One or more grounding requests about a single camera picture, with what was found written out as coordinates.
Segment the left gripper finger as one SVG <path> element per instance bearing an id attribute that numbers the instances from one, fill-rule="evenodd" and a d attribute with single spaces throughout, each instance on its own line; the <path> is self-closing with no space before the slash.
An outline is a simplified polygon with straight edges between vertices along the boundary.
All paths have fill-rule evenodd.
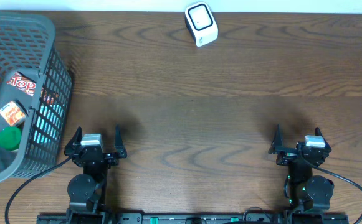
<path id="1" fill-rule="evenodd" d="M 123 143 L 123 140 L 121 138 L 119 125 L 115 126 L 114 148 L 117 153 L 117 158 L 119 158 L 119 159 L 127 158 L 127 151 L 126 151 L 125 145 Z"/>
<path id="2" fill-rule="evenodd" d="M 79 126 L 64 148 L 64 154 L 68 157 L 72 157 L 80 148 L 82 140 L 82 128 Z"/>

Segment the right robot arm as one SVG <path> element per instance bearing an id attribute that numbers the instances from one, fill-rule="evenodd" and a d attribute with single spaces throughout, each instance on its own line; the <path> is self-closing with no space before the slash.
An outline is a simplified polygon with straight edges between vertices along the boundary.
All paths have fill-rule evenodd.
<path id="1" fill-rule="evenodd" d="M 323 214 L 330 208 L 334 183 L 320 175 L 313 175 L 313 169 L 324 163 L 331 152 L 319 128 L 314 135 L 306 135 L 295 147 L 283 144 L 280 127 L 269 148 L 276 154 L 276 164 L 288 167 L 283 192 L 289 199 L 290 208 L 278 217 L 279 223 L 324 223 Z"/>

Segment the small orange carton box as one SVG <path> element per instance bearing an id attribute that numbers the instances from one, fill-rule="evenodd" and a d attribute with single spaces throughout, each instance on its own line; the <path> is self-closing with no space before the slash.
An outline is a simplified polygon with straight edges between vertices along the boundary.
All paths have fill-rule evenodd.
<path id="1" fill-rule="evenodd" d="M 19 126 L 27 118 L 24 110 L 15 102 L 10 101 L 0 109 L 0 115 L 10 126 Z"/>

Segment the light blue wipes pack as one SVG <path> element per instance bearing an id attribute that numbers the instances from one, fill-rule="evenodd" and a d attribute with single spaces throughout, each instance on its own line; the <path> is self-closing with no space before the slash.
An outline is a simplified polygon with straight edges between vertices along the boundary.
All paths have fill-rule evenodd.
<path id="1" fill-rule="evenodd" d="M 59 128 L 62 127 L 63 109 L 60 105 L 41 105 L 38 109 L 34 141 L 38 144 L 47 144 L 59 139 Z"/>

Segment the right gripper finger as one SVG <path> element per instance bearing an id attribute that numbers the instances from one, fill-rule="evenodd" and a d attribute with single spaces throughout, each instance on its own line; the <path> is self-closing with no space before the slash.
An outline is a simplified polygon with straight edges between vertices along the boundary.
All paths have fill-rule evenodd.
<path id="1" fill-rule="evenodd" d="M 315 136 L 320 139 L 324 146 L 328 144 L 319 127 L 315 128 Z"/>
<path id="2" fill-rule="evenodd" d="M 277 125 L 275 130 L 275 135 L 272 140 L 272 143 L 269 147 L 269 154 L 279 154 L 281 151 L 283 151 L 283 138 L 280 131 L 280 126 Z"/>

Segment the green lid jar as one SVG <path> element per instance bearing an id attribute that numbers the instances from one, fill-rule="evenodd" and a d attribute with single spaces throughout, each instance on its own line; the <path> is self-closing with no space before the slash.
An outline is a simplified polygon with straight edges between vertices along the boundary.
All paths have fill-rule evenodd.
<path id="1" fill-rule="evenodd" d="M 22 131 L 15 127 L 6 127 L 0 132 L 0 147 L 7 151 L 16 151 L 22 138 Z"/>

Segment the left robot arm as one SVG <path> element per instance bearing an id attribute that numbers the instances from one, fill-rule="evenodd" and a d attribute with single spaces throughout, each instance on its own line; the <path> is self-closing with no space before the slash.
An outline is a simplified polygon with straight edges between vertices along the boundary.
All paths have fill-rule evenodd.
<path id="1" fill-rule="evenodd" d="M 83 173 L 76 175 L 68 184 L 70 197 L 65 223 L 116 223 L 116 215 L 105 205 L 108 170 L 127 157 L 120 128 L 115 127 L 114 151 L 105 152 L 101 134 L 82 134 L 77 128 L 65 146 L 64 154 Z"/>

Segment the red Top snack bar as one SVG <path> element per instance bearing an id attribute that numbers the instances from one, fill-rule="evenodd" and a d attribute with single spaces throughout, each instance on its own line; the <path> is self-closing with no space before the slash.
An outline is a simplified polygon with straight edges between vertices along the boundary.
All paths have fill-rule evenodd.
<path id="1" fill-rule="evenodd" d="M 18 90 L 21 90 L 29 96 L 34 96 L 37 87 L 35 81 L 27 78 L 21 72 L 15 72 L 6 83 L 16 87 Z M 55 98 L 59 97 L 58 93 L 50 95 L 44 90 L 41 90 L 41 94 L 43 96 L 43 100 L 49 105 L 53 105 Z"/>

